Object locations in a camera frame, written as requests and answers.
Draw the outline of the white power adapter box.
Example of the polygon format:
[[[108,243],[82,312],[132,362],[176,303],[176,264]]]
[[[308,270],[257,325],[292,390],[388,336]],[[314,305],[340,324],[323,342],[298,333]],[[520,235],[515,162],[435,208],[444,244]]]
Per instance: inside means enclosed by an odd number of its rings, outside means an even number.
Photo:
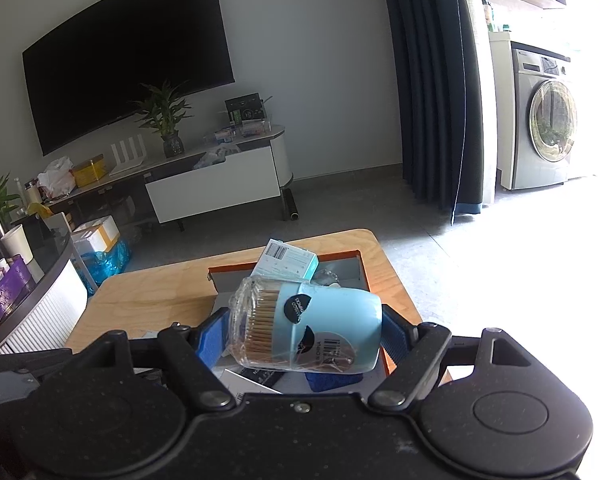
[[[275,386],[283,377],[283,372],[275,370],[254,370],[245,367],[234,368],[234,370],[226,368],[220,375],[220,382],[240,403],[246,393],[277,393]]]

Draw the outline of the blue toothpick jar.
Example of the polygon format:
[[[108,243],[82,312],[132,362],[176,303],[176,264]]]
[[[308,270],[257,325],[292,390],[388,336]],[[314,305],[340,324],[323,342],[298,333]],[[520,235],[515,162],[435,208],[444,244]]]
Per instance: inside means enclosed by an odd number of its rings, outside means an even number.
[[[230,298],[227,348],[245,367],[363,374],[381,324],[381,300],[366,290],[248,276]]]

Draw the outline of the blue tissue pack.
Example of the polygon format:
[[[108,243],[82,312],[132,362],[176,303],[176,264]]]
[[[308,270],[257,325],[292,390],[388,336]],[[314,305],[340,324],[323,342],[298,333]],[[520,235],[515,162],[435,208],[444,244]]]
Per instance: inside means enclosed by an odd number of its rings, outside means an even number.
[[[320,393],[338,388],[349,387],[350,385],[362,382],[363,374],[345,375],[345,374],[320,374],[306,373],[306,382],[312,392]]]

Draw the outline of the clear liquid refill bottle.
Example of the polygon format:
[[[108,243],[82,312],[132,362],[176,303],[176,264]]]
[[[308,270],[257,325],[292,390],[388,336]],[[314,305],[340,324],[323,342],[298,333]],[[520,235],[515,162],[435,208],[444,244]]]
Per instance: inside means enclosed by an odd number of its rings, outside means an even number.
[[[320,286],[340,286],[338,275],[330,269],[318,269],[312,278],[312,283]]]

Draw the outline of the teal adhesive bandage box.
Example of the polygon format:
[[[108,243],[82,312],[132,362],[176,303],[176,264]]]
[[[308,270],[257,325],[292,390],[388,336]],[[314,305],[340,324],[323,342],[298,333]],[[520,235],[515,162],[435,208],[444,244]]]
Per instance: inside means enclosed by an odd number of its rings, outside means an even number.
[[[251,271],[252,276],[288,281],[309,281],[318,267],[314,252],[272,238]]]

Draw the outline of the round white ribbed side table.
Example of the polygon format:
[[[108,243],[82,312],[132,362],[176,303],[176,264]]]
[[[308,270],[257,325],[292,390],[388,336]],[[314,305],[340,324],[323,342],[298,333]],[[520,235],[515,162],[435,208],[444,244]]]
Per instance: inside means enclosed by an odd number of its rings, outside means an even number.
[[[68,235],[35,248],[27,264],[32,280],[0,323],[0,354],[65,347],[88,298],[73,256]]]

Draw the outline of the orange white cardboard tray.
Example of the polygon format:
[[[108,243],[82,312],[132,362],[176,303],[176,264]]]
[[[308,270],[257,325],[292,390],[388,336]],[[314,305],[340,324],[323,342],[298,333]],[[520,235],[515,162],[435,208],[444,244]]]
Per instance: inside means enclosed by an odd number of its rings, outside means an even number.
[[[272,242],[260,259],[209,271],[228,345],[215,367],[230,391],[369,396],[388,375],[381,300],[357,252],[317,257]]]

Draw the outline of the purple gift box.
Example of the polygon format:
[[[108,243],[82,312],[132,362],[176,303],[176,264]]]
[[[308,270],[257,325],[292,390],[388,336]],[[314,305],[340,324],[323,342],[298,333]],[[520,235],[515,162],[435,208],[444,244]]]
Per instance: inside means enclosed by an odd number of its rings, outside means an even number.
[[[0,323],[4,316],[34,285],[29,268],[20,256],[12,260],[9,270],[0,279]]]

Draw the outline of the blue plastic bag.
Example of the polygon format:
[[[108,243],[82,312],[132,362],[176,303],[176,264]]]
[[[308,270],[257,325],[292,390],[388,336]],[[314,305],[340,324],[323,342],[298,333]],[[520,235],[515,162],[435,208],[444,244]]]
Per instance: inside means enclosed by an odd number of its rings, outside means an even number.
[[[95,284],[100,286],[107,278],[125,271],[131,251],[124,240],[118,240],[109,252],[88,252],[82,259]]]

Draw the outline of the black roll on floor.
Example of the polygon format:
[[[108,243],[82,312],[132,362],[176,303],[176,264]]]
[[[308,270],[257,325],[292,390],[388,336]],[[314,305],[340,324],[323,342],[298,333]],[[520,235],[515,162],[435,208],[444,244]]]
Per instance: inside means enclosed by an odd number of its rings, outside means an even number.
[[[290,188],[282,189],[282,199],[285,218],[291,221],[298,220],[299,211],[296,205],[296,201],[294,200],[294,193],[291,191]]]

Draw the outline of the cardboard box on floor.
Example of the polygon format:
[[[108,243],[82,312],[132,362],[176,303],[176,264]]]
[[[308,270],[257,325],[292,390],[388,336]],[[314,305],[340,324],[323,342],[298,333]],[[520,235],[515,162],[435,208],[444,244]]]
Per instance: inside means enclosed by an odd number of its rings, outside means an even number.
[[[87,221],[71,234],[73,245],[81,256],[110,252],[120,240],[120,231],[113,216]]]

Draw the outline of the white paper cup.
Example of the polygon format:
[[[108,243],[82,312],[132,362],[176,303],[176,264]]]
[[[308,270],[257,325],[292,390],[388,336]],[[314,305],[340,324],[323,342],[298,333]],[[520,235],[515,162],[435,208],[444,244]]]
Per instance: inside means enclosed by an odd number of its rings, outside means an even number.
[[[28,264],[33,259],[31,247],[29,245],[26,232],[23,226],[18,224],[1,237],[1,243],[12,258],[19,256],[25,264]]]

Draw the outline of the white tv cabinet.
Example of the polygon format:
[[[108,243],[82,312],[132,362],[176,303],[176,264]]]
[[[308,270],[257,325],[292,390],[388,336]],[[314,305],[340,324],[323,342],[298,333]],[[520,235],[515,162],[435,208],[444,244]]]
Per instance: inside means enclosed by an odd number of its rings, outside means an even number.
[[[143,162],[140,166],[104,177],[85,188],[51,200],[58,212],[93,193],[119,191],[122,185],[142,188],[158,222],[181,221],[228,207],[281,198],[294,180],[285,143],[286,128],[275,125],[260,136],[237,138],[237,148],[217,164],[196,168],[204,154],[215,148],[201,144],[185,154]]]

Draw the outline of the yellow box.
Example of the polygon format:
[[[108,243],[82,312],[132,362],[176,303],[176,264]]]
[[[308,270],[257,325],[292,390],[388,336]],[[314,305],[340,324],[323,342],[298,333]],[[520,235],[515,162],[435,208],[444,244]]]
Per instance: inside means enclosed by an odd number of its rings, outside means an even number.
[[[85,188],[87,185],[102,180],[107,175],[104,155],[99,154],[85,162],[80,162],[71,169],[71,173],[78,188]]]

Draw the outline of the white plastic bag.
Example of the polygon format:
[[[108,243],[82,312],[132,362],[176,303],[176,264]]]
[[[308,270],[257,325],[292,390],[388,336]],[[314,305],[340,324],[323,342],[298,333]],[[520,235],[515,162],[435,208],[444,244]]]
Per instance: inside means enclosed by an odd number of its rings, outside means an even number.
[[[62,156],[48,164],[44,171],[38,174],[38,187],[46,198],[67,196],[76,188],[76,178],[73,177],[73,162],[68,156]]]

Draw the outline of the potted plant in vase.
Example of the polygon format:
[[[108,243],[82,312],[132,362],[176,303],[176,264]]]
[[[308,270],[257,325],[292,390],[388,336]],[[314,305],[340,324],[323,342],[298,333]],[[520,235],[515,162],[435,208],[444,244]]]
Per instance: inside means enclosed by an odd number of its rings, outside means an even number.
[[[178,94],[178,88],[168,84],[144,84],[144,90],[143,97],[135,102],[140,128],[150,129],[160,136],[167,159],[183,155],[185,148],[178,125],[183,119],[192,117],[188,112],[189,104]]]

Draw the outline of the black green display box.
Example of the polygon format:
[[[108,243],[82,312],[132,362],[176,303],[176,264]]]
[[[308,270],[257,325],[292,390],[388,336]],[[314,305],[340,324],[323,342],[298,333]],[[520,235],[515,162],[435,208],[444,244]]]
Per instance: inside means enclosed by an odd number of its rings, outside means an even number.
[[[263,120],[266,117],[263,100],[258,92],[238,96],[225,101],[228,120],[234,126],[250,120]]]

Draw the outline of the silver washing machine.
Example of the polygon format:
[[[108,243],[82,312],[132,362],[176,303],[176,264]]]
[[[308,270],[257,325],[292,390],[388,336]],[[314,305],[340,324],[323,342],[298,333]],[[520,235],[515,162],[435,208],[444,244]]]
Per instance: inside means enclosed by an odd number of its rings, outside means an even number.
[[[498,116],[498,175],[507,191],[580,178],[577,103],[568,56],[489,35]]]

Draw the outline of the black television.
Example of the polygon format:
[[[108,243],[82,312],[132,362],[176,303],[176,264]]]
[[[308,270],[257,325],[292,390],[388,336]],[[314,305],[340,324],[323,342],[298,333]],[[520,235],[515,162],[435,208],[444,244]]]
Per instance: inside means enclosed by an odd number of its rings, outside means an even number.
[[[220,0],[100,0],[22,62],[44,154],[135,114],[151,87],[188,96],[234,80]]]

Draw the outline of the dark blue curtain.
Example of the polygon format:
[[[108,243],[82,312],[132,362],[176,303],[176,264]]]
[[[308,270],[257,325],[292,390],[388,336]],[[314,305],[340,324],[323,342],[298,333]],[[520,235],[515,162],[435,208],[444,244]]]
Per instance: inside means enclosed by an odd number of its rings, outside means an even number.
[[[402,171],[414,195],[456,218],[480,214],[484,154],[468,0],[386,0]]]

